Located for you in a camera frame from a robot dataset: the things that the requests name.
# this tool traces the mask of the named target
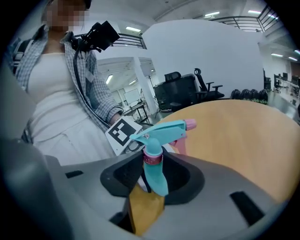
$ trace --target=railing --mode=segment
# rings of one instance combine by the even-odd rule
[[[82,34],[80,35],[75,35],[75,38],[81,37]],[[136,47],[136,48],[142,48],[142,49],[147,49],[146,45],[144,43],[144,40],[142,37],[137,37],[129,34],[123,34],[119,33],[120,38],[115,41],[112,46],[114,47]]]
[[[269,6],[266,6],[258,17],[254,16],[232,16],[214,18],[210,21],[216,21],[232,25],[244,31],[265,32],[274,24],[280,21],[278,15]]]

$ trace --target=wooden table top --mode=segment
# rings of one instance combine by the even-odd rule
[[[300,177],[300,126],[275,108],[242,100],[193,105],[161,122],[190,119],[187,155],[230,167],[276,201],[293,194]]]

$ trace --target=teal spray nozzle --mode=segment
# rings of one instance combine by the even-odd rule
[[[160,196],[168,195],[168,184],[163,174],[162,146],[171,143],[182,148],[186,131],[196,127],[194,119],[177,120],[152,126],[139,134],[133,134],[131,139],[145,144],[143,160],[146,180],[151,189]]]

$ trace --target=woman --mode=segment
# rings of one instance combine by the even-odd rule
[[[78,90],[73,67],[75,50],[70,41],[73,33],[66,32],[78,25],[90,2],[50,0],[42,17],[46,24],[33,36],[15,73],[19,84],[37,104],[25,135],[61,165],[113,157],[105,131],[122,113],[105,81],[98,76],[93,51],[79,54],[77,59],[88,105]],[[19,42],[9,52],[13,53]]]

